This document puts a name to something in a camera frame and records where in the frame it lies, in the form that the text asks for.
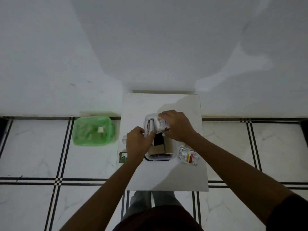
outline person's right hand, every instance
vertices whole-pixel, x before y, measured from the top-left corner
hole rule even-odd
[[[165,135],[169,138],[186,143],[188,138],[196,134],[188,118],[182,112],[168,110],[158,116],[166,120],[170,126],[170,130],[165,131]]]

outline hand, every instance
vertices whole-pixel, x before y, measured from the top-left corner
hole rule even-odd
[[[141,164],[144,155],[148,152],[154,138],[155,132],[151,132],[148,137],[144,137],[144,129],[135,127],[126,135],[127,162]]]
[[[170,126],[170,130],[165,131],[165,135],[169,138],[186,143],[188,138],[197,133],[182,112],[168,110],[158,116],[166,120]]]

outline forearm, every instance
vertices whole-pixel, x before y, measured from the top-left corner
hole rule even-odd
[[[274,207],[292,194],[281,183],[199,134],[191,136],[186,144],[199,153],[264,224]]]
[[[136,168],[125,162],[68,220],[61,231],[105,230]]]

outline dark shirt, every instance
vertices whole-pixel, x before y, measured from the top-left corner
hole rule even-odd
[[[298,195],[286,198],[273,210],[266,230],[306,229],[308,202]],[[136,230],[203,230],[194,218],[181,206],[158,206],[133,214],[121,221],[114,231]]]

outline person's left hand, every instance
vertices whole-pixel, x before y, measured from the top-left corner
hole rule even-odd
[[[135,127],[126,135],[127,162],[141,164],[144,155],[148,152],[154,138],[155,132],[151,132],[148,137],[144,137],[144,129]]]

